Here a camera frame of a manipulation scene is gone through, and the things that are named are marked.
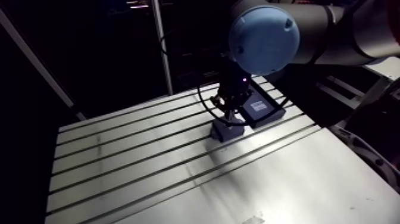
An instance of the metal frame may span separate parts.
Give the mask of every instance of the metal frame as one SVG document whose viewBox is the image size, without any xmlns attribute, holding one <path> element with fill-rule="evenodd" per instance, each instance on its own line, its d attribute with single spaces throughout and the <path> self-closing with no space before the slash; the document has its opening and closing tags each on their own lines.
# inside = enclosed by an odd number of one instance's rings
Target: metal frame
<svg viewBox="0 0 400 224">
<path fill-rule="evenodd" d="M 39 74 L 45 79 L 47 84 L 54 90 L 54 92 L 61 98 L 61 100 L 74 112 L 79 120 L 86 120 L 86 117 L 79 111 L 74 111 L 74 102 L 68 96 L 68 94 L 62 89 L 62 87 L 57 83 L 57 81 L 52 77 L 50 72 L 46 69 L 43 63 L 38 59 L 36 54 L 28 46 L 22 36 L 19 34 L 17 29 L 15 29 L 12 22 L 9 20 L 7 15 L 0 8 L 0 23 L 3 25 L 4 29 L 11 36 L 13 41 L 21 49 L 22 53 L 28 58 L 28 60 L 33 64 Z"/>
<path fill-rule="evenodd" d="M 160 5 L 158 0 L 151 0 L 151 5 L 154 13 L 155 27 L 157 28 L 158 39 L 160 40 L 164 36 L 163 21 L 161 20 Z M 161 42 L 161 47 L 165 50 L 165 41 Z M 168 94 L 174 94 L 171 81 L 170 66 L 168 63 L 168 56 L 161 53 L 162 65 L 164 66 L 165 82 L 167 83 Z"/>
</svg>

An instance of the blue joint cap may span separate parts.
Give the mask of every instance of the blue joint cap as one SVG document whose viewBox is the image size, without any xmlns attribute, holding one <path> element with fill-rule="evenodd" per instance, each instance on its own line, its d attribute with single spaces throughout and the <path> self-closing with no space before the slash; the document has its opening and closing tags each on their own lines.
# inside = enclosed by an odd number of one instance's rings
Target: blue joint cap
<svg viewBox="0 0 400 224">
<path fill-rule="evenodd" d="M 233 22 L 229 48 L 250 74 L 267 75 L 292 62 L 300 43 L 296 21 L 286 11 L 266 5 L 244 12 Z"/>
</svg>

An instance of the dark background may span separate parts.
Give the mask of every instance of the dark background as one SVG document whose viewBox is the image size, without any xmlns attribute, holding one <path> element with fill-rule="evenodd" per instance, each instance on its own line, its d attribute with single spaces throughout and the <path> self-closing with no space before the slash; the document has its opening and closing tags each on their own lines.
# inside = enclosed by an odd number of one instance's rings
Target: dark background
<svg viewBox="0 0 400 224">
<path fill-rule="evenodd" d="M 164 31 L 177 30 L 166 38 L 168 52 L 192 53 L 169 57 L 174 93 L 195 87 L 194 77 L 217 80 L 220 67 L 210 56 L 225 47 L 221 27 L 232 2 L 160 0 Z M 0 6 L 86 117 L 167 94 L 151 7 L 131 10 L 121 0 L 2 0 Z M 57 129 L 78 119 L 2 27 L 0 57 L 9 214 L 43 223 Z M 319 91 L 316 82 L 339 75 L 363 91 L 377 79 L 356 67 L 289 65 L 282 72 L 273 84 L 324 127 L 352 110 Z M 360 119 L 354 130 L 366 130 L 368 120 Z M 364 136 L 374 139 L 374 147 L 386 147 L 377 133 Z"/>
</svg>

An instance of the metal surface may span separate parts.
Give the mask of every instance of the metal surface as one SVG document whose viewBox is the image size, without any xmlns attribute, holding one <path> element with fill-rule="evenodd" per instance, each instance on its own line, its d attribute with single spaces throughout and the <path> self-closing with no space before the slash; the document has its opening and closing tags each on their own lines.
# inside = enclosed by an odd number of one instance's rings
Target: metal surface
<svg viewBox="0 0 400 224">
<path fill-rule="evenodd" d="M 398 57 L 389 57 L 379 63 L 368 64 L 364 68 L 375 74 L 385 76 L 390 80 L 400 78 L 400 58 Z"/>
<path fill-rule="evenodd" d="M 151 5 L 153 7 L 153 14 L 155 20 L 155 27 L 157 28 L 158 39 L 160 40 L 164 36 L 163 21 L 161 20 L 160 5 L 158 0 L 151 0 Z M 161 47 L 167 50 L 165 47 L 165 41 L 161 42 Z M 170 65 L 168 63 L 168 56 L 161 53 L 162 65 L 164 66 L 165 82 L 167 83 L 168 94 L 174 94 L 171 81 Z"/>
<path fill-rule="evenodd" d="M 399 195 L 327 129 L 247 160 L 117 223 L 400 223 Z"/>
<path fill-rule="evenodd" d="M 26 44 L 25 40 L 19 34 L 19 32 L 15 29 L 14 25 L 8 19 L 7 15 L 0 8 L 0 23 L 3 25 L 4 29 L 11 36 L 13 41 L 17 44 L 17 46 L 21 49 L 24 55 L 28 58 L 28 60 L 35 67 L 37 72 L 45 79 L 47 84 L 53 89 L 53 91 L 61 98 L 61 100 L 67 105 L 68 108 L 72 108 L 74 106 L 73 100 L 68 96 L 68 94 L 60 87 L 57 81 L 53 78 L 50 72 L 46 69 L 46 67 L 42 64 L 42 62 L 38 59 L 36 54 L 30 49 L 28 44 Z M 86 120 L 85 116 L 79 112 L 74 111 L 74 114 L 78 117 L 79 120 Z"/>
</svg>

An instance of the label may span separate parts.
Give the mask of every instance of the label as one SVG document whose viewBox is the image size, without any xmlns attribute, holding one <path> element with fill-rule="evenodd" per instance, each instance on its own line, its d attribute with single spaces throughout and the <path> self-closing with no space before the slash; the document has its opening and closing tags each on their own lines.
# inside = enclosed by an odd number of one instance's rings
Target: label
<svg viewBox="0 0 400 224">
<path fill-rule="evenodd" d="M 255 111 L 260 111 L 260 110 L 263 110 L 263 109 L 266 109 L 266 108 L 267 108 L 267 106 L 266 106 L 262 101 L 254 102 L 254 103 L 250 104 L 250 106 L 251 106 Z"/>
</svg>

